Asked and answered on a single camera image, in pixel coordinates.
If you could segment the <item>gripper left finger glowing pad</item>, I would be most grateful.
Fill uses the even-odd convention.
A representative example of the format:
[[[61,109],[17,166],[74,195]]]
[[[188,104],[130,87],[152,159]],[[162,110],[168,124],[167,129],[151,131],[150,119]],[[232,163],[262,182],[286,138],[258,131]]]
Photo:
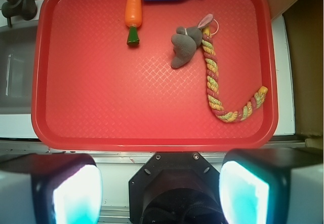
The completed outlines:
[[[97,223],[102,198],[89,154],[1,156],[1,223]]]

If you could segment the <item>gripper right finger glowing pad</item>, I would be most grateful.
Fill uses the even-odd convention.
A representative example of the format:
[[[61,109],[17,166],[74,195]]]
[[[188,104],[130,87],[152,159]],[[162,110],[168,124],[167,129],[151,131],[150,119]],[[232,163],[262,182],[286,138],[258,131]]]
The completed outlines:
[[[323,223],[323,151],[230,150],[219,195],[228,223]]]

